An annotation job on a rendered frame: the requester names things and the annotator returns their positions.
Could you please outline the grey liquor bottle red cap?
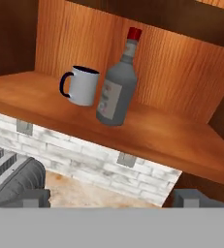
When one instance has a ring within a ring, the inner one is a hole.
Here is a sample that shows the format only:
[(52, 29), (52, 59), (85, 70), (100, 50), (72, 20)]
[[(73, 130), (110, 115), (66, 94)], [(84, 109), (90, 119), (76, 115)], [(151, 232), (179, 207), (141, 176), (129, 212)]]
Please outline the grey liquor bottle red cap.
[(137, 85), (133, 60), (141, 35), (141, 29), (129, 28), (119, 62), (107, 70), (96, 110), (96, 118), (105, 125), (121, 126), (125, 120)]

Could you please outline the wooden wall cabinet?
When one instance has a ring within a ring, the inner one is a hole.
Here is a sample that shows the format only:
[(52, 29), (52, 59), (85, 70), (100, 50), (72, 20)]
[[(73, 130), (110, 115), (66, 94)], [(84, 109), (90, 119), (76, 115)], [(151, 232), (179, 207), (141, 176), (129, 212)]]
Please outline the wooden wall cabinet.
[[(69, 103), (61, 75), (105, 71), (130, 27), (143, 34), (125, 123)], [(224, 184), (224, 140), (209, 126), (224, 97), (224, 2), (39, 0), (35, 69), (0, 76), (0, 112)]]

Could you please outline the grey wall socket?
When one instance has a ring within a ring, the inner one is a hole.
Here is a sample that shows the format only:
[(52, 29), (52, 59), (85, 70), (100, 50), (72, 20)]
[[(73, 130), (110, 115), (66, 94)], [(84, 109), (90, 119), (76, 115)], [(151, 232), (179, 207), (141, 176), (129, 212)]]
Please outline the grey wall socket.
[(120, 152), (117, 158), (117, 163), (125, 167), (133, 168), (136, 160), (137, 158), (135, 156)]
[(33, 124), (23, 121), (23, 120), (17, 120), (16, 121), (16, 130), (19, 133), (32, 136), (33, 135)]

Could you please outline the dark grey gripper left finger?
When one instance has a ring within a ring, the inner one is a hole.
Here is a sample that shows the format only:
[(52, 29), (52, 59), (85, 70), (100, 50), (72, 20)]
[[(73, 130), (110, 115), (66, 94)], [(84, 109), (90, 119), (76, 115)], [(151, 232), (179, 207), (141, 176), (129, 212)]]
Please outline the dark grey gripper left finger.
[(50, 190), (27, 190), (18, 197), (0, 202), (0, 208), (50, 207)]

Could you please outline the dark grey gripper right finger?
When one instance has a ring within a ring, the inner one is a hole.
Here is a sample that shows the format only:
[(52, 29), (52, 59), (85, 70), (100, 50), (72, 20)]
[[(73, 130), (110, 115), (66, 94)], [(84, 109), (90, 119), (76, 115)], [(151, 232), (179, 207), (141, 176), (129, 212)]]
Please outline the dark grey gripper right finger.
[(176, 189), (173, 192), (173, 207), (199, 207), (219, 208), (224, 207), (224, 202), (210, 199), (196, 189)]

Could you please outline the dark brown cabinet door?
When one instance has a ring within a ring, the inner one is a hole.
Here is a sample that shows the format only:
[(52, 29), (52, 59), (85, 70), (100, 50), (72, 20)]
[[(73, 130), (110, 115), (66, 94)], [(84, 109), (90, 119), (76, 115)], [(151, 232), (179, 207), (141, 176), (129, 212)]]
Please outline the dark brown cabinet door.
[(0, 76), (35, 69), (39, 0), (0, 0)]

